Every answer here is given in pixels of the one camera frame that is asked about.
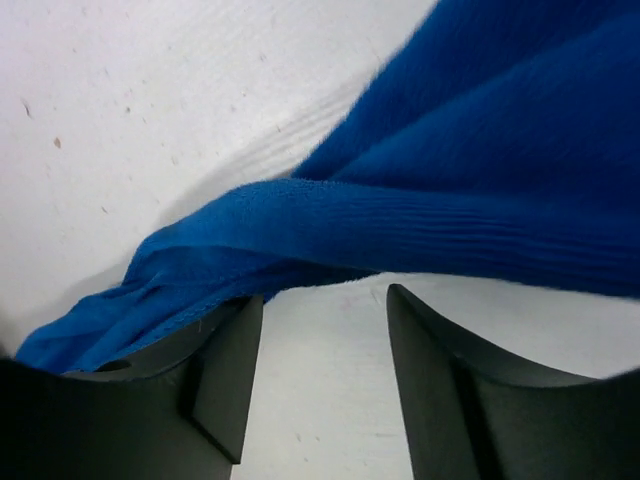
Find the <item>white wall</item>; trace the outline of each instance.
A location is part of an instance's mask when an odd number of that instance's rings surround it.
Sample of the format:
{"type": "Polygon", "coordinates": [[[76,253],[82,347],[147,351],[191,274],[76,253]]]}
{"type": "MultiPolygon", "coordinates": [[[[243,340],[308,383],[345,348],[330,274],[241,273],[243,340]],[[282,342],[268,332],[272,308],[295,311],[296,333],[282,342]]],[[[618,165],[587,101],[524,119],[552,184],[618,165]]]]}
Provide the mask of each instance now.
{"type": "MultiPolygon", "coordinates": [[[[115,283],[148,233],[304,158],[432,2],[6,3],[0,336],[14,350],[115,283]]],[[[383,308],[391,280],[294,290],[267,306],[235,479],[410,478],[383,308]]],[[[596,376],[640,363],[635,303],[403,280],[544,363],[596,376]]]]}

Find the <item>curved black edge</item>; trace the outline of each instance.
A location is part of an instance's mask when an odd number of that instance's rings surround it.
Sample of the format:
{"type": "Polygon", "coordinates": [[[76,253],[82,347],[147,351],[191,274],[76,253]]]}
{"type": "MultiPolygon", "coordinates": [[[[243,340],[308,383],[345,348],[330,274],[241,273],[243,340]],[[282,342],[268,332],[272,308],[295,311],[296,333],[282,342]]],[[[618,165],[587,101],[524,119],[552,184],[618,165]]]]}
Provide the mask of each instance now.
{"type": "Polygon", "coordinates": [[[402,285],[391,285],[387,301],[390,297],[401,299],[424,331],[461,366],[488,380],[525,388],[569,387],[597,381],[513,354],[443,317],[402,285]]]}
{"type": "Polygon", "coordinates": [[[111,382],[136,381],[159,375],[186,361],[203,348],[220,325],[240,314],[251,301],[251,298],[231,300],[151,345],[107,362],[94,372],[74,371],[63,376],[78,380],[111,382]],[[114,364],[121,364],[124,368],[110,368],[114,364]]]}
{"type": "Polygon", "coordinates": [[[482,476],[477,464],[450,357],[426,334],[396,289],[387,296],[387,317],[414,478],[491,478],[482,476]]]}
{"type": "Polygon", "coordinates": [[[225,304],[107,371],[53,375],[0,358],[0,478],[228,480],[262,305],[225,304]]]}

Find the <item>blue towel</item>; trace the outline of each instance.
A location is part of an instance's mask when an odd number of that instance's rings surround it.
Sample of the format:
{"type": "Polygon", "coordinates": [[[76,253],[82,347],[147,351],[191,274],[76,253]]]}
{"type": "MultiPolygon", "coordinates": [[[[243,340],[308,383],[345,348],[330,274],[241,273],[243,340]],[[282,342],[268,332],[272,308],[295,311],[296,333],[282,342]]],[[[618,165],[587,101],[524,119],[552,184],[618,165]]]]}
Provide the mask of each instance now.
{"type": "Polygon", "coordinates": [[[291,178],[154,233],[17,359],[93,370],[227,299],[383,271],[640,296],[639,10],[442,0],[291,178]]]}

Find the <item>dark speck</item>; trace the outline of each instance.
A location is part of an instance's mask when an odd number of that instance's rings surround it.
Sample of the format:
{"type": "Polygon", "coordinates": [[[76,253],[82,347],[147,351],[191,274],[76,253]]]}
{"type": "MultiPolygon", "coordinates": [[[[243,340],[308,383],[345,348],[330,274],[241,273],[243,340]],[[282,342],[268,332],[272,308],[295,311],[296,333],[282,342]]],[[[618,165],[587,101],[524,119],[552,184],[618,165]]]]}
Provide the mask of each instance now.
{"type": "Polygon", "coordinates": [[[22,106],[24,107],[24,111],[26,112],[27,117],[33,120],[33,117],[31,116],[31,108],[29,108],[29,104],[27,103],[27,101],[24,98],[21,98],[20,101],[22,102],[22,106]]]}

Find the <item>black plastic part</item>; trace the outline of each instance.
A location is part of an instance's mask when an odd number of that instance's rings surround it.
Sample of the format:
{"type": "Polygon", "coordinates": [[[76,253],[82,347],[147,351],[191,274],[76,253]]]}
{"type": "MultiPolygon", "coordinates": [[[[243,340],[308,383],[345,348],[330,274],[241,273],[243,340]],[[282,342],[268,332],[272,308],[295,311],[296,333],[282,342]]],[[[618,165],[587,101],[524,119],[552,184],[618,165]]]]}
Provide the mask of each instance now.
{"type": "Polygon", "coordinates": [[[416,480],[640,478],[640,369],[594,380],[540,365],[398,285],[387,312],[416,480]]]}
{"type": "Polygon", "coordinates": [[[0,479],[228,480],[261,326],[255,297],[97,372],[57,376],[0,359],[0,479]]]}

